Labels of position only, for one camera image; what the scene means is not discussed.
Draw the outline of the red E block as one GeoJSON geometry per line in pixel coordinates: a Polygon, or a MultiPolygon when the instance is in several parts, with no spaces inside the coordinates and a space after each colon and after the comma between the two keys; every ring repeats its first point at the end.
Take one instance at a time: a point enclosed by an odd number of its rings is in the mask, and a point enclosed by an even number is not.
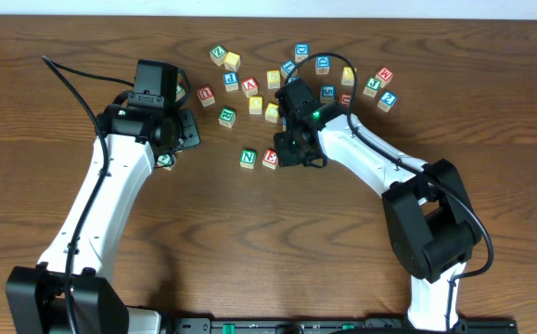
{"type": "Polygon", "coordinates": [[[262,157],[262,165],[274,170],[278,165],[278,157],[274,150],[266,149],[262,157]]]}

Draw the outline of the green N block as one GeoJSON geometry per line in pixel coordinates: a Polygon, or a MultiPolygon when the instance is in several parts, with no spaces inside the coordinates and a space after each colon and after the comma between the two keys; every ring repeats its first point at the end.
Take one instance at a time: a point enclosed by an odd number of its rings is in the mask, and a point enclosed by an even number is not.
{"type": "Polygon", "coordinates": [[[257,158],[257,153],[252,149],[243,149],[240,154],[239,164],[242,168],[253,169],[257,158]]]}

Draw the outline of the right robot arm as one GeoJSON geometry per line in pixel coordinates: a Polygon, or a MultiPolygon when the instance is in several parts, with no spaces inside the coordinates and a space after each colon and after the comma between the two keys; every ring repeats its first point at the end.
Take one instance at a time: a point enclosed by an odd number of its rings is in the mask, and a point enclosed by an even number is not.
{"type": "Polygon", "coordinates": [[[287,124],[275,135],[280,166],[322,168],[336,161],[382,199],[390,246],[411,277],[407,314],[415,329],[458,324],[457,290],[475,245],[487,239],[457,169],[404,154],[366,129],[349,107],[316,99],[301,79],[276,91],[287,124]]]}

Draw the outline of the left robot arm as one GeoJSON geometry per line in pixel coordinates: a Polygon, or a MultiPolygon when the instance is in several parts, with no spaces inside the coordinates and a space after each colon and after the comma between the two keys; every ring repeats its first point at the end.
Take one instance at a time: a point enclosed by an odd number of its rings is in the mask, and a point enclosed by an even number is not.
{"type": "Polygon", "coordinates": [[[16,266],[6,298],[18,333],[171,333],[160,311],[123,303],[111,285],[119,241],[135,198],[157,168],[200,143],[185,103],[185,71],[141,59],[134,81],[100,114],[71,83],[96,133],[83,184],[58,234],[33,267],[16,266]]]}

